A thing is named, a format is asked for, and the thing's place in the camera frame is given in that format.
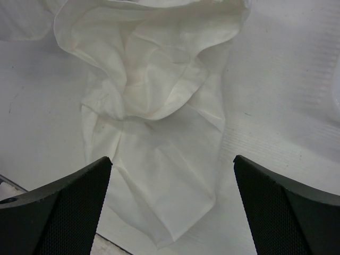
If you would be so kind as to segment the white skirt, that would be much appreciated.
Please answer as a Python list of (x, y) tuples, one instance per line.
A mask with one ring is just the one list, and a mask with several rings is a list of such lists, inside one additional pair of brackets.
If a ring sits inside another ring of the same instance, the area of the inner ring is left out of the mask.
[(159, 249), (216, 202), (222, 74), (248, 1), (67, 1), (58, 45), (92, 66), (87, 162), (113, 162), (107, 205)]

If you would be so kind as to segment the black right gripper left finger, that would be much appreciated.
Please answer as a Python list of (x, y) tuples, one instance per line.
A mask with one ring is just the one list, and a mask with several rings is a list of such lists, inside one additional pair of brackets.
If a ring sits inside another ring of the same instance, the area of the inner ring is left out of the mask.
[(103, 157), (1, 201), (1, 254), (90, 254), (112, 163)]

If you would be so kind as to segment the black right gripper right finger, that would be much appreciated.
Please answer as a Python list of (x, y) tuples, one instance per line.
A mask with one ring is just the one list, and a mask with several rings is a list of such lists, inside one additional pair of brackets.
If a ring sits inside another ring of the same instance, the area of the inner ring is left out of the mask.
[(339, 196), (241, 155), (233, 162), (257, 254), (339, 254)]

